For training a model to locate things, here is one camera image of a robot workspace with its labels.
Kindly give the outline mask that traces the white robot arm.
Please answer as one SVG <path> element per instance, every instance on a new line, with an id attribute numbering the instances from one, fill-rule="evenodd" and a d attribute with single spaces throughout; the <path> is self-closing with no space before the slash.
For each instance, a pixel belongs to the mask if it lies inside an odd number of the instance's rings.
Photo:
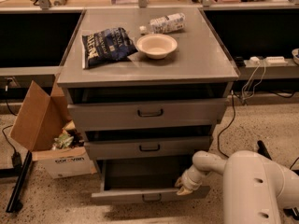
<path id="1" fill-rule="evenodd" d="M 265 156 L 241 150 L 223 159 L 198 151 L 175 184 L 179 195 L 198 190 L 210 173 L 223 177 L 224 224 L 281 224 L 279 211 L 299 206 L 299 175 Z"/>

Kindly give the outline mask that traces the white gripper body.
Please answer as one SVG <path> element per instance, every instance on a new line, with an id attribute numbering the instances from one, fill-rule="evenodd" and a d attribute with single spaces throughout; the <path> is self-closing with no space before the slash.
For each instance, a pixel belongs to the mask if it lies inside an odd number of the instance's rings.
<path id="1" fill-rule="evenodd" d="M 198 190 L 206 178 L 207 172 L 198 170 L 194 165 L 187 169 L 182 177 L 181 184 L 185 190 Z"/>

